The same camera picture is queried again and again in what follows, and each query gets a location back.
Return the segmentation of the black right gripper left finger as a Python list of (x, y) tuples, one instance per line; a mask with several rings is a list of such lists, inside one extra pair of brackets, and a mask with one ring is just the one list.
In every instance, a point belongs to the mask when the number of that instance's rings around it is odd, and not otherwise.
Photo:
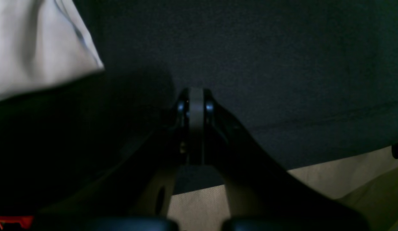
[(167, 219), (178, 168), (204, 164), (204, 91), (180, 95), (164, 125), (71, 207), (36, 216), (36, 231), (178, 231)]

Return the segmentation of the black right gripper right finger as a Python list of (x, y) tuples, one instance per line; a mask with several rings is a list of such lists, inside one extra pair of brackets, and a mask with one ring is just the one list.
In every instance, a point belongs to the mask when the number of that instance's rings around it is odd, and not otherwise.
[(204, 163), (224, 180), (231, 217), (222, 231), (368, 231), (359, 212), (290, 175), (204, 90)]

